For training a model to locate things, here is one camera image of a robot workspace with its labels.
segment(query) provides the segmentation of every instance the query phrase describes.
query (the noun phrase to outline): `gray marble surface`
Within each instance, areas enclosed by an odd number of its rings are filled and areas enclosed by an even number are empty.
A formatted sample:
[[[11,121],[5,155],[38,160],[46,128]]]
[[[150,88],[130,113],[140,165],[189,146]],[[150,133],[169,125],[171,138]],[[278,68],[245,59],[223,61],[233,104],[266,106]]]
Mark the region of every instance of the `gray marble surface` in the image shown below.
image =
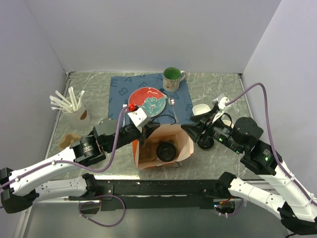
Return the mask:
[[[87,135],[92,127],[98,124],[108,115],[108,100],[110,79],[112,76],[134,76],[148,73],[123,73],[123,72],[86,72],[72,73],[70,86],[74,87],[75,94],[85,90],[84,104],[91,116],[91,125],[84,130],[73,128],[67,119],[61,114],[49,151],[49,157],[59,152],[58,143],[61,138],[70,132],[79,135]],[[242,92],[240,79],[237,74],[215,73],[188,73],[187,83],[193,105],[211,104],[212,99],[224,93],[229,99],[233,99]],[[235,122],[239,117],[249,117],[250,112],[242,97],[228,112]],[[201,150],[194,145],[194,154],[181,162],[181,167],[175,165],[137,170],[133,161],[132,145],[126,145],[116,150],[111,167],[101,173],[95,174],[97,179],[218,179],[228,171],[238,177],[248,179],[260,179],[257,175],[246,169],[240,161],[241,155],[237,155],[225,146],[215,143],[209,151]],[[93,168],[102,168],[108,163],[108,159],[93,165]],[[72,179],[84,173],[86,170],[78,169],[55,179]]]

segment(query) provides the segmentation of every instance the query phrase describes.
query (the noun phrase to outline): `paper bag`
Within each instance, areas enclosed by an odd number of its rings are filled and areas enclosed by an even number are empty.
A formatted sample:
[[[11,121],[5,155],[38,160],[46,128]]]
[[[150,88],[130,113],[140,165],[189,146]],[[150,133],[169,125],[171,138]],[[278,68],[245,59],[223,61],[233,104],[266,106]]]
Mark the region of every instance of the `paper bag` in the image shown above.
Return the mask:
[[[170,162],[164,162],[157,157],[156,148],[152,148],[151,161],[141,161],[139,158],[142,157],[141,153],[144,151],[140,150],[140,143],[138,140],[132,142],[133,157],[135,165],[138,169],[145,169],[149,167],[161,166],[175,161],[182,161],[187,159],[194,153],[194,142],[187,135],[180,125],[174,124],[163,124],[156,129],[149,137],[145,140],[145,147],[150,146],[150,143],[157,145],[158,141],[166,141],[168,138],[173,138],[176,141],[176,157]]]

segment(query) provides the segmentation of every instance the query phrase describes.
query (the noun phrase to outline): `utensil holder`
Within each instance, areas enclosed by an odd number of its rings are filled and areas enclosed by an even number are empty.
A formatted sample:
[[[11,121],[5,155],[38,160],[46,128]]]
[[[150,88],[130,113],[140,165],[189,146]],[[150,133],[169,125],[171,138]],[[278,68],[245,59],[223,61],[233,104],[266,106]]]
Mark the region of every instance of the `utensil holder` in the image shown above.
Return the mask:
[[[69,123],[74,128],[84,128],[90,124],[90,116],[83,104],[83,99],[81,99],[81,103],[79,105],[79,109],[71,112],[71,113],[64,113],[64,116],[67,117]]]

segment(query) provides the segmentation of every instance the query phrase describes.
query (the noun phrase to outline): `white side wall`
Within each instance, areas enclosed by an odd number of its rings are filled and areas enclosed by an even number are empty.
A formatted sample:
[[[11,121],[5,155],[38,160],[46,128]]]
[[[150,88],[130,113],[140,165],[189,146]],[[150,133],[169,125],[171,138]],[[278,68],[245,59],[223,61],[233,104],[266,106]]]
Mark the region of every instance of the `white side wall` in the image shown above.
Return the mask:
[[[245,87],[255,82],[266,86],[276,149],[296,177],[317,194],[317,1],[281,2],[243,82]],[[265,128],[260,88],[248,98],[254,117]]]
[[[0,1],[0,168],[42,160],[56,113],[49,95],[66,74],[22,0]],[[20,214],[0,210],[0,236],[13,236]]]
[[[66,71],[242,73],[280,0],[25,0]]]

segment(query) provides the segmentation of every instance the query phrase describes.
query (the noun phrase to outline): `red plate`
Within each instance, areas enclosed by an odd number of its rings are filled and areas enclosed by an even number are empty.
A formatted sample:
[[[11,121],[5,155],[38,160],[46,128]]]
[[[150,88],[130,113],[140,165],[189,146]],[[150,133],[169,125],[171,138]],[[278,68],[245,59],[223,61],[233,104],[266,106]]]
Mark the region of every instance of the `red plate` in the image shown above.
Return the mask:
[[[130,98],[129,104],[137,105],[144,108],[151,117],[160,114],[166,105],[164,94],[156,88],[139,88],[134,91]]]

